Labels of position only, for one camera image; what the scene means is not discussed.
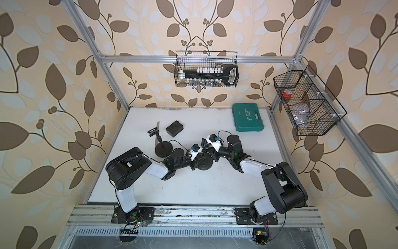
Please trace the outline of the black round base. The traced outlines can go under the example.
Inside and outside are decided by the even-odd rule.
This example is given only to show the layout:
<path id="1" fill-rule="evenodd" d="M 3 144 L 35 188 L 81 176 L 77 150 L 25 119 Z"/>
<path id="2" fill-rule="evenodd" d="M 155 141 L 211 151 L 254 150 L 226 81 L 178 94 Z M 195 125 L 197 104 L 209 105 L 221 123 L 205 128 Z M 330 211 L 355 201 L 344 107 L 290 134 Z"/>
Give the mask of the black round base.
<path id="1" fill-rule="evenodd" d="M 159 142 L 155 147 L 155 154 L 160 158 L 168 157 L 173 151 L 173 146 L 168 141 Z"/>
<path id="2" fill-rule="evenodd" d="M 204 154 L 202 156 L 197 157 L 196 168 L 201 171 L 209 170 L 212 167 L 212 164 L 213 164 L 213 159 L 208 154 Z"/>

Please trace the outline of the black mic stand rod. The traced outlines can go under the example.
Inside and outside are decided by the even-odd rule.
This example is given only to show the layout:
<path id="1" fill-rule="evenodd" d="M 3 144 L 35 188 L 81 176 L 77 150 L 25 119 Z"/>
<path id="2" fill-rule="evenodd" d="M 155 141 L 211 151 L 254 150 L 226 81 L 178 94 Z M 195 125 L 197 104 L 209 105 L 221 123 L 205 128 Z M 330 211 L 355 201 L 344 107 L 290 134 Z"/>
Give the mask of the black mic stand rod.
<path id="1" fill-rule="evenodd" d="M 160 145 L 162 148 L 164 148 L 164 145 L 163 145 L 163 142 L 162 142 L 162 138 L 161 138 L 161 136 L 159 135 L 159 130 L 158 130 L 157 127 L 155 127 L 155 128 L 153 128 L 153 129 L 147 131 L 147 133 L 149 134 L 150 137 L 152 137 L 152 136 L 155 135 L 155 136 L 156 136 L 156 139 L 157 139 L 157 141 L 158 141 L 158 145 Z"/>

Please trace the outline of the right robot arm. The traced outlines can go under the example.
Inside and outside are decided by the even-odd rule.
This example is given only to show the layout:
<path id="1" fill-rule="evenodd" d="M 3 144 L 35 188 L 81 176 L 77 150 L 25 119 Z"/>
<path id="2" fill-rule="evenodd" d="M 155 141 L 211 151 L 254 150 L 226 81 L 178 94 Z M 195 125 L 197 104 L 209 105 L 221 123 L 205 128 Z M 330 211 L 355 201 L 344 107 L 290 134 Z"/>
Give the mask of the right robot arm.
<path id="1" fill-rule="evenodd" d="M 249 205 L 253 220 L 276 212 L 285 214 L 306 205 L 308 194 L 288 163 L 273 166 L 252 159 L 244 152 L 239 136 L 233 134 L 227 137 L 226 146 L 216 134 L 203 139 L 201 146 L 213 161 L 225 158 L 234 170 L 263 181 L 266 195 Z"/>

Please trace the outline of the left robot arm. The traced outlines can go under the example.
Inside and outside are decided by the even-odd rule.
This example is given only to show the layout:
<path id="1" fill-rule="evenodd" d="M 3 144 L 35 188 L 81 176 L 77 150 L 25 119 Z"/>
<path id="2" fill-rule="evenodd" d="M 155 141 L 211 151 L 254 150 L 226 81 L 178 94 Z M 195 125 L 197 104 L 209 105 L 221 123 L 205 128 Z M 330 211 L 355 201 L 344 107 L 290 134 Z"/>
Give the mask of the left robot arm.
<path id="1" fill-rule="evenodd" d="M 206 171 L 212 167 L 210 155 L 181 148 L 174 149 L 163 161 L 145 155 L 138 147 L 111 160 L 105 167 L 108 179 L 113 185 L 119 208 L 130 213 L 137 208 L 133 184 L 146 173 L 163 181 L 173 177 L 177 170 L 191 168 Z"/>

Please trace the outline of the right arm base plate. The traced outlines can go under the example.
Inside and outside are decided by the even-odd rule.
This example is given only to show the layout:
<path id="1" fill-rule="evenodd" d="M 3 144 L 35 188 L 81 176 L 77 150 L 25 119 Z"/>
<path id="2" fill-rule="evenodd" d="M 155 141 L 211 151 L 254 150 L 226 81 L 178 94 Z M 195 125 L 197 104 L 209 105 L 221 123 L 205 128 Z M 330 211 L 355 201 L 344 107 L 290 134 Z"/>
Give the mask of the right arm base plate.
<path id="1" fill-rule="evenodd" d="M 278 225 L 276 213 L 260 215 L 254 208 L 238 207 L 233 209 L 238 225 Z"/>

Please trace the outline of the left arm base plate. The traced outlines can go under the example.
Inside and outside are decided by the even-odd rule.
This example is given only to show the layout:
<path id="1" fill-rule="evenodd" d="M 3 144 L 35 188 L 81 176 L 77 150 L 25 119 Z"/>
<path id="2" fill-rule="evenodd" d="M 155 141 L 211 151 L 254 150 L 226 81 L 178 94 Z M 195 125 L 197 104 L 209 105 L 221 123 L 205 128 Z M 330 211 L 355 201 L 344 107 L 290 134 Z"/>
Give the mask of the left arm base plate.
<path id="1" fill-rule="evenodd" d="M 115 206 L 112 215 L 111 223 L 113 224 L 127 224 L 127 223 L 151 223 L 154 218 L 154 207 L 136 207 L 133 210 L 125 213 L 121 207 Z"/>

